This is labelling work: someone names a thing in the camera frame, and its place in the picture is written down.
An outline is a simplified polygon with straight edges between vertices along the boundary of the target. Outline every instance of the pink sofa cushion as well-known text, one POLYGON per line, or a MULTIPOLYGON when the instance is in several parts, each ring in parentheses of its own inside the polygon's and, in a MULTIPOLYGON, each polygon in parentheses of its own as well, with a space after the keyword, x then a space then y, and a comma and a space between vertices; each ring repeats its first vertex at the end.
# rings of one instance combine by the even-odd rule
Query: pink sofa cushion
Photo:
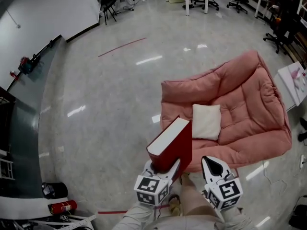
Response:
POLYGON ((205 155, 235 168, 291 148, 281 95, 257 51, 188 79, 162 82, 162 128, 177 115, 191 120, 193 104, 221 105, 222 121, 217 142, 193 140, 193 159, 187 171, 200 171, 205 155))

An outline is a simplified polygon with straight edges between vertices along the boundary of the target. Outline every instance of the red book cover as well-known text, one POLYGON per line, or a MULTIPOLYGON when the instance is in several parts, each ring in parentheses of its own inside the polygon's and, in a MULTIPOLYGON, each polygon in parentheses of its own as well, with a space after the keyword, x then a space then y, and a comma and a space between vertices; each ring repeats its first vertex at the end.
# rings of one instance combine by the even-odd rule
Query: red book cover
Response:
POLYGON ((174 182, 192 161, 192 122, 178 116, 147 146, 147 151, 158 173, 168 172, 180 159, 174 182))

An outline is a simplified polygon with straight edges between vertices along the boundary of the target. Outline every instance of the concrete floor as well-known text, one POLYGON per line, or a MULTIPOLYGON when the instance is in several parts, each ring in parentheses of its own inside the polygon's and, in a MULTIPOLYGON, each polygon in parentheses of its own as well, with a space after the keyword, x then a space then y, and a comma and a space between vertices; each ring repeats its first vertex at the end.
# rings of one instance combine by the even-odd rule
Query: concrete floor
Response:
MULTIPOLYGON (((105 26, 102 18, 99 27, 68 44, 53 101, 42 106, 41 118, 52 117, 48 135, 56 178, 67 185, 80 209, 125 210, 136 201, 133 186, 148 160, 145 148, 160 132, 152 117, 161 111, 161 81, 207 71, 249 49, 259 51, 273 76, 291 63, 262 40, 272 31, 254 18, 254 11, 238 14, 226 8, 229 0, 217 1, 219 12, 209 7, 205 15, 197 7, 189 17, 182 3, 140 1, 135 11, 119 14, 117 22, 109 18, 105 26)), ((244 190, 239 206, 256 225, 270 217, 259 229, 291 229, 287 221, 307 185, 307 170, 299 169, 300 155, 307 152, 296 139, 305 112, 304 104, 289 112, 289 152, 269 160, 265 171, 248 181, 246 176, 262 162, 238 169, 244 190)), ((202 175, 191 177, 202 189, 202 175)), ((98 215, 97 229, 109 230, 121 217, 98 215)))

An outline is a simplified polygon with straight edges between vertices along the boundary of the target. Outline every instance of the red tape line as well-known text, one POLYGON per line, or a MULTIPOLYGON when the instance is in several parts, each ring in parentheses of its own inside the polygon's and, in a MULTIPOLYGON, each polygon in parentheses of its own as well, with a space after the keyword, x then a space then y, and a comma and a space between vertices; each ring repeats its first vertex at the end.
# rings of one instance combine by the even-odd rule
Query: red tape line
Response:
POLYGON ((100 56, 98 56, 98 57, 104 56, 104 55, 106 55, 107 53, 110 53, 110 52, 112 52, 112 51, 114 51, 114 50, 116 50, 116 49, 119 49, 119 48, 121 48, 121 47, 127 46, 127 45, 129 45, 129 44, 133 44, 133 43, 135 43, 135 42, 139 42, 139 41, 144 40, 144 39, 146 39, 146 37, 141 38, 141 39, 138 39, 138 40, 135 40, 135 41, 130 42, 130 43, 127 43, 127 44, 124 44, 124 45, 119 46, 119 47, 117 47, 117 48, 114 48, 114 49, 112 49, 112 50, 110 50, 110 51, 105 52, 104 54, 102 54, 102 55, 100 55, 100 56))
MULTIPOLYGON (((168 207, 169 205, 161 205, 156 207, 156 209, 163 209, 168 207)), ((122 211, 98 211, 98 214, 125 214, 127 210, 122 210, 122 211)))

